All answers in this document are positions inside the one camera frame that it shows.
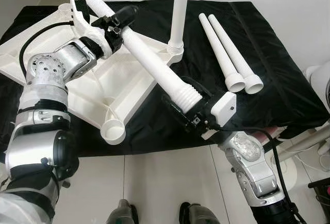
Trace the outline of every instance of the floor tile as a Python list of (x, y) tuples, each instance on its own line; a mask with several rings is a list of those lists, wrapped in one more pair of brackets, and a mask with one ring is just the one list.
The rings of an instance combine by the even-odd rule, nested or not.
[(105, 224), (123, 197), (124, 156), (79, 160), (71, 187), (61, 189), (53, 224)]
[(307, 185), (310, 183), (310, 179), (304, 166), (295, 157), (293, 160), (297, 166), (298, 180), (294, 188), (289, 191), (291, 200), (296, 203), (300, 214), (307, 223), (327, 223), (325, 214), (322, 210), (322, 206), (315, 198), (315, 191), (307, 187)]
[(124, 196), (142, 224), (178, 224), (184, 201), (200, 203), (228, 223), (209, 146), (126, 156)]

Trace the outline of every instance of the white plastic base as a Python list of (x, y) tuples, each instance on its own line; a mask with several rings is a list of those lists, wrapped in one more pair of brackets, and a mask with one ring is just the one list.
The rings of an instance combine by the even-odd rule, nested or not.
[(171, 41), (169, 41), (169, 44), (167, 46), (167, 51), (172, 55), (179, 55), (184, 53), (184, 43), (181, 44), (172, 44)]
[[(23, 44), (42, 28), (71, 19), (68, 4), (32, 27), (21, 32), (0, 46), (0, 73), (24, 85), (25, 78), (19, 65), (19, 52)], [(75, 37), (72, 26), (55, 27), (41, 34), (24, 54), (25, 66), (35, 54), (53, 52)], [(182, 54), (171, 55), (167, 44), (138, 34), (165, 64), (179, 62)], [(109, 144), (117, 144), (125, 138), (124, 125), (156, 85), (155, 80), (124, 47), (107, 60), (99, 59), (97, 66), (81, 78), (67, 83), (69, 112), (101, 129), (102, 137)]]

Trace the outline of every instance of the table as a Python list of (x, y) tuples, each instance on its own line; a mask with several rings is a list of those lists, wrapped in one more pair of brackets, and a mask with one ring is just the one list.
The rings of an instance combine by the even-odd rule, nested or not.
[[(133, 30), (167, 43), (170, 38), (172, 0), (108, 2), (115, 11), (137, 5), (139, 14)], [(19, 32), (57, 10), (55, 6), (24, 7), (3, 35), (4, 43)], [(199, 22), (199, 13), (214, 14), (238, 50), (260, 76), (264, 89), (254, 95), (237, 93), (237, 113), (226, 125), (287, 126), (281, 138), (289, 139), (321, 126), (329, 113), (314, 93), (302, 72), (269, 23), (251, 2), (188, 1), (184, 31), (185, 52), (181, 62), (172, 65), (179, 76), (189, 76), (212, 93), (226, 91), (224, 76)], [(23, 87), (0, 75), (0, 151), (5, 151), (14, 128), (19, 97)], [(108, 145), (100, 131), (74, 115), (73, 132), (80, 156), (139, 154), (197, 147), (221, 142), (227, 134), (204, 141), (187, 134), (161, 101), (164, 91), (157, 85), (126, 126), (126, 138), (116, 146)]]

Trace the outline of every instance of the white pipe fitting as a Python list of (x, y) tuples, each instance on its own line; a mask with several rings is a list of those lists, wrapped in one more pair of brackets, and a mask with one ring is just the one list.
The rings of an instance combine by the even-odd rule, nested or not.
[(187, 0), (174, 0), (171, 38), (167, 51), (170, 54), (178, 55), (184, 51), (183, 34), (186, 19)]
[[(114, 11), (103, 0), (86, 0), (97, 16), (112, 16)], [(148, 73), (170, 96), (184, 113), (188, 112), (202, 96), (189, 84), (183, 82), (129, 27), (125, 27), (121, 36), (125, 47), (142, 64)]]
[(258, 75), (256, 75), (245, 59), (238, 51), (226, 31), (222, 28), (221, 24), (218, 22), (216, 17), (211, 14), (208, 19), (218, 35), (222, 45), (226, 49), (226, 52), (230, 59), (232, 60), (237, 71), (243, 76), (245, 80), (245, 91), (247, 94), (255, 94), (263, 88), (263, 83)]
[(236, 71), (233, 63), (226, 53), (226, 50), (222, 46), (217, 34), (213, 30), (211, 24), (208, 22), (205, 14), (201, 13), (199, 15), (199, 19), (216, 55), (223, 75), (225, 76), (225, 84), (228, 90), (231, 92), (238, 92), (242, 90), (245, 87), (245, 81), (242, 75)]

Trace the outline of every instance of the white plastic tube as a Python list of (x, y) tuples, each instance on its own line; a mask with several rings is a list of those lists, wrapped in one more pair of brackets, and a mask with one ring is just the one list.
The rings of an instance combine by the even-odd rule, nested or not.
[(222, 45), (225, 47), (227, 54), (232, 60), (237, 71), (243, 76), (245, 80), (245, 91), (248, 94), (259, 92), (263, 88), (263, 83), (258, 75), (256, 75), (249, 64), (246, 63), (241, 53), (238, 51), (226, 31), (222, 28), (216, 17), (211, 14), (208, 19), (217, 33)]
[(298, 143), (290, 146), (285, 151), (282, 151), (278, 154), (278, 159), (280, 162), (295, 156), (301, 151), (309, 149), (310, 147), (314, 146), (317, 143), (324, 141), (330, 137), (330, 128), (329, 126), (325, 126), (322, 129), (316, 131), (315, 133), (311, 134), (310, 136), (306, 137), (305, 139), (299, 141)]
[(184, 51), (183, 34), (186, 19), (187, 0), (174, 0), (171, 38), (168, 44), (170, 54), (181, 54)]
[[(86, 0), (97, 16), (111, 16), (114, 11), (103, 0)], [(125, 47), (151, 74), (184, 113), (189, 111), (202, 96), (189, 84), (183, 82), (129, 27), (122, 30)]]
[(199, 18), (219, 62), (223, 75), (225, 76), (225, 84), (228, 90), (231, 92), (238, 92), (242, 90), (245, 87), (245, 82), (242, 75), (236, 71), (232, 61), (228, 57), (226, 50), (222, 46), (217, 34), (208, 22), (205, 14), (201, 13)]

